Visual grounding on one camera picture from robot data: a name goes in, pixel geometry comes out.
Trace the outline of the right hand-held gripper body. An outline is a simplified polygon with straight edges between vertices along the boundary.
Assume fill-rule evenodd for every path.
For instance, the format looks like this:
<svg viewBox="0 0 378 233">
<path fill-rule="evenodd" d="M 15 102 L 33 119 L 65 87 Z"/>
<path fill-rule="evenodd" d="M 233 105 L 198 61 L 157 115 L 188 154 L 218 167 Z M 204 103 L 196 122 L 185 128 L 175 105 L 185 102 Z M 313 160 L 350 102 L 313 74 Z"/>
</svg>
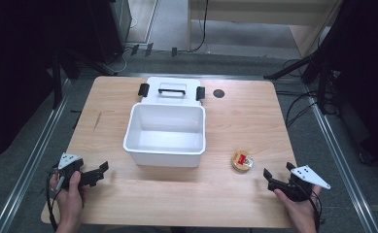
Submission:
<svg viewBox="0 0 378 233">
<path fill-rule="evenodd" d="M 293 202 L 308 200 L 314 185 L 331 189 L 330 184 L 308 165 L 295 167 L 292 169 L 292 172 L 295 174 L 295 177 L 290 177 L 287 183 L 275 179 L 276 183 L 268 183 L 268 189 L 270 191 L 274 191 L 276 188 L 281 189 Z"/>
</svg>

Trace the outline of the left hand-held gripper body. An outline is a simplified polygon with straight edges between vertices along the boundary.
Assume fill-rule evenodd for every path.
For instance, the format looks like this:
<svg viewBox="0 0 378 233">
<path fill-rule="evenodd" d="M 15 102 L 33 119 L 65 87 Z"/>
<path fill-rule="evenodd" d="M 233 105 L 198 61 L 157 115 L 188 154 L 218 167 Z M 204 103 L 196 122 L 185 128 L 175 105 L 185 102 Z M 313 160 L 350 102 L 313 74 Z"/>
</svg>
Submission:
<svg viewBox="0 0 378 233">
<path fill-rule="evenodd" d="M 72 175 L 75 171 L 80 171 L 83 165 L 84 161 L 79 155 L 64 152 L 57 165 L 59 181 L 57 182 L 56 189 L 60 190 L 63 188 L 68 190 Z M 79 187 L 85 185 L 96 186 L 96 181 L 92 176 L 93 174 L 91 172 L 82 173 Z"/>
</svg>

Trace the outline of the round golden tin red label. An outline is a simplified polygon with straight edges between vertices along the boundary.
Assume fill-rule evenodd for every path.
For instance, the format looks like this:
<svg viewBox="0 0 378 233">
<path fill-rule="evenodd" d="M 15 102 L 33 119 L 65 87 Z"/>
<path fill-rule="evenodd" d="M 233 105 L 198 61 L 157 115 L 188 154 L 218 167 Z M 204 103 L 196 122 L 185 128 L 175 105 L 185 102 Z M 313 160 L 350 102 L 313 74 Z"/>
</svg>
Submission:
<svg viewBox="0 0 378 233">
<path fill-rule="evenodd" d="M 231 158 L 232 167 L 238 172 L 248 172 L 254 165 L 254 159 L 245 150 L 238 150 Z"/>
</svg>

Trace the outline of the white plastic storage box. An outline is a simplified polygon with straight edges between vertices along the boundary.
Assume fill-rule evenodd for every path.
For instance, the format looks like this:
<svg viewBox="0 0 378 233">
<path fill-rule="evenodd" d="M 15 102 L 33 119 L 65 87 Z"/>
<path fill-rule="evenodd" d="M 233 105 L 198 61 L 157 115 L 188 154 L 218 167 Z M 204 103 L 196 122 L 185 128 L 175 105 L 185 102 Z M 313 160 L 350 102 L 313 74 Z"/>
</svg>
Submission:
<svg viewBox="0 0 378 233">
<path fill-rule="evenodd" d="M 199 80 L 150 77 L 138 90 L 123 148 L 138 165 L 199 165 L 206 150 L 205 87 Z"/>
</svg>

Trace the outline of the person's right hand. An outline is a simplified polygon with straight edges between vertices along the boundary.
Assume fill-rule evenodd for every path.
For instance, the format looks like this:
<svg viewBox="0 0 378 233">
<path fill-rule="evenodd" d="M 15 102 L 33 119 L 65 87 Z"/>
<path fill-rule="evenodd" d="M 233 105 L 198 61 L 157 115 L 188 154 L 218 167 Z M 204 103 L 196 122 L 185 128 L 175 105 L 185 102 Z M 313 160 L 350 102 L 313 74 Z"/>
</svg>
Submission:
<svg viewBox="0 0 378 233">
<path fill-rule="evenodd" d="M 295 227 L 314 227 L 315 223 L 315 208 L 318 196 L 322 188 L 314 185 L 310 199 L 302 202 L 293 202 L 287 195 L 279 188 L 274 190 L 276 197 L 283 203 L 291 218 L 292 224 Z"/>
</svg>

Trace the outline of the person's left hand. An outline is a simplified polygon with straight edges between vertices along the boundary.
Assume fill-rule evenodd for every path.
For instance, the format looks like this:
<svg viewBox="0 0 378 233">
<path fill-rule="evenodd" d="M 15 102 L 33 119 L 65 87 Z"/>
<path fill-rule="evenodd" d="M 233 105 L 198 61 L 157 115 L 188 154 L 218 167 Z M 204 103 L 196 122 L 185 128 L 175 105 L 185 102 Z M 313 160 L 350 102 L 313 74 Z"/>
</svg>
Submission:
<svg viewBox="0 0 378 233">
<path fill-rule="evenodd" d="M 69 189 L 62 189 L 56 200 L 60 212 L 60 222 L 81 222 L 83 200 L 79 191 L 81 173 L 75 171 L 69 182 Z"/>
</svg>

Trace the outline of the black metal stand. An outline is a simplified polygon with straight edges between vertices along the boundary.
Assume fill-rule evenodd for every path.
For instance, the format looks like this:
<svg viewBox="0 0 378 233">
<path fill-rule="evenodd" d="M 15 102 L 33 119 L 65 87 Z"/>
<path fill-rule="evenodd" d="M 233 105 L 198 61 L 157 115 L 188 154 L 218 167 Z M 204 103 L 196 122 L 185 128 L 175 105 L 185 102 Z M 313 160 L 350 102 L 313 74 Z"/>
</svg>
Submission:
<svg viewBox="0 0 378 233">
<path fill-rule="evenodd" d="M 330 27 L 326 37 L 320 43 L 318 48 L 309 54 L 307 57 L 302 58 L 294 64 L 276 72 L 272 75 L 264 76 L 266 80 L 278 80 L 286 74 L 297 70 L 298 68 L 306 65 L 306 69 L 301 76 L 304 84 L 310 84 L 315 79 L 319 79 L 318 92 L 317 92 L 317 105 L 320 111 L 326 113 L 326 80 L 331 72 L 331 49 L 336 43 L 342 23 L 337 19 Z"/>
<path fill-rule="evenodd" d="M 53 108 L 56 109 L 62 103 L 62 78 L 61 71 L 64 71 L 68 79 L 77 79 L 80 70 L 76 65 L 77 61 L 97 71 L 104 76 L 114 76 L 116 72 L 104 68 L 103 65 L 88 59 L 84 55 L 64 47 L 61 43 L 52 44 L 52 80 L 53 80 Z"/>
</svg>

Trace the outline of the dark curtain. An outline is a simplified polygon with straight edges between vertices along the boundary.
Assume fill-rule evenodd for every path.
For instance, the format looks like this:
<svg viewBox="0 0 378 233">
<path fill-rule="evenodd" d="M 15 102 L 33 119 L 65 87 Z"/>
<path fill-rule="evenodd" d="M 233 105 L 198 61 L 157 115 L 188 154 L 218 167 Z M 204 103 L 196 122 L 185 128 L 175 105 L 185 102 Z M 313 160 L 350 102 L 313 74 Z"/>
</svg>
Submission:
<svg viewBox="0 0 378 233">
<path fill-rule="evenodd" d="M 337 73 L 340 115 L 362 161 L 378 164 L 378 0 L 343 0 L 319 57 Z"/>
<path fill-rule="evenodd" d="M 52 44 L 68 48 L 82 0 L 0 0 L 0 154 L 53 91 Z"/>
</svg>

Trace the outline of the dark cabinet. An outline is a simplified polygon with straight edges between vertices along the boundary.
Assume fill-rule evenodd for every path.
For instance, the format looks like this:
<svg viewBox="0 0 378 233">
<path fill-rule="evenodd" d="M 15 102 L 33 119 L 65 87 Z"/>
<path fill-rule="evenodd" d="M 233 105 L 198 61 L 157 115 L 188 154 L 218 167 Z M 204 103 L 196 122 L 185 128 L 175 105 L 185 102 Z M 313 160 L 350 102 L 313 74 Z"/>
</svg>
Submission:
<svg viewBox="0 0 378 233">
<path fill-rule="evenodd" d="M 109 63 L 123 54 L 132 20 L 128 0 L 87 0 L 90 49 L 96 61 Z"/>
</svg>

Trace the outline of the light wooden furniture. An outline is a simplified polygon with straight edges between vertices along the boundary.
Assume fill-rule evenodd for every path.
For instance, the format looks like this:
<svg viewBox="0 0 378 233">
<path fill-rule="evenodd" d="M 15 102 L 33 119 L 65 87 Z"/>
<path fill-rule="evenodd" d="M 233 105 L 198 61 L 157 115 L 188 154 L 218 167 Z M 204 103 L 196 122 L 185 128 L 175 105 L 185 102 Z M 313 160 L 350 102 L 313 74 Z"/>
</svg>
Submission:
<svg viewBox="0 0 378 233">
<path fill-rule="evenodd" d="M 284 24 L 302 57 L 308 56 L 324 29 L 332 25 L 343 0 L 187 0 L 188 45 L 194 19 Z"/>
</svg>

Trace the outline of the metal floor rail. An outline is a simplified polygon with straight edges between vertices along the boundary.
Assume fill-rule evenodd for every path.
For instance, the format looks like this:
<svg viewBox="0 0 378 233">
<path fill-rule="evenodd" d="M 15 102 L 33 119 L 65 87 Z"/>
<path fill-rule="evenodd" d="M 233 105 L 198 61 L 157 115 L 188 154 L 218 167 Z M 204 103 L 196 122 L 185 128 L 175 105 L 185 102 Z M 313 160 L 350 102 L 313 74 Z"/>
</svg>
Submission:
<svg viewBox="0 0 378 233">
<path fill-rule="evenodd" d="M 344 132 L 344 122 L 338 116 L 323 114 L 317 106 L 318 99 L 316 97 L 309 97 L 308 101 L 310 104 L 314 104 L 314 116 L 325 137 L 327 146 L 341 180 L 344 183 L 351 204 L 356 211 L 363 232 L 378 233 L 378 222 L 375 215 L 372 213 L 372 209 L 366 200 L 360 183 L 347 160 L 347 156 L 353 150 L 352 143 L 349 143 L 348 146 L 344 146 L 341 142 L 342 137 L 346 135 Z"/>
<path fill-rule="evenodd" d="M 7 198 L 7 201 L 0 215 L 0 233 L 7 233 L 11 226 L 11 223 L 17 213 L 17 210 L 52 137 L 52 133 L 64 111 L 71 87 L 72 82 L 70 80 L 66 80 L 63 83 L 61 102 L 50 113 L 50 116 L 45 126 L 43 127 L 43 130 L 38 140 L 36 141 L 32 152 L 25 162 L 11 194 Z"/>
</svg>

